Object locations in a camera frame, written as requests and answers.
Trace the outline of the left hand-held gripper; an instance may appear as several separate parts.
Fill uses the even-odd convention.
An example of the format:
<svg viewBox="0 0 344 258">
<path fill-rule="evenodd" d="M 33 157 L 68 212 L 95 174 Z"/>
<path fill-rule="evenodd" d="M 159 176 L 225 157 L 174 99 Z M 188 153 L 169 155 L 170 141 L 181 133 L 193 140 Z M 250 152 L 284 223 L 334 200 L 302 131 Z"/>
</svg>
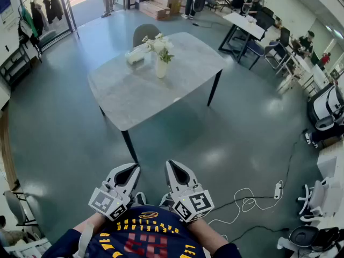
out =
<svg viewBox="0 0 344 258">
<path fill-rule="evenodd" d="M 123 164 L 110 171 L 100 188 L 95 188 L 89 206 L 108 220 L 115 221 L 128 209 L 130 195 L 140 177 L 138 164 Z M 119 186 L 121 192 L 113 186 Z"/>
</svg>

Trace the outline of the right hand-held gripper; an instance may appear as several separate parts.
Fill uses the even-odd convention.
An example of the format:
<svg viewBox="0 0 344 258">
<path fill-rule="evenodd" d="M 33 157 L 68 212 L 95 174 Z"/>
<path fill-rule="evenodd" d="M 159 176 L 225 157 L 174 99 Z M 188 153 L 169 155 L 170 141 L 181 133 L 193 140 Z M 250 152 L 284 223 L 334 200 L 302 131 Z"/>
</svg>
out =
<svg viewBox="0 0 344 258">
<path fill-rule="evenodd" d="M 175 160 L 166 162 L 166 174 L 170 186 L 172 208 L 185 223 L 190 223 L 205 217 L 214 209 L 214 203 L 208 190 L 204 190 L 200 183 L 197 183 L 195 173 L 184 164 Z M 180 191 L 181 186 L 189 186 Z"/>
</svg>

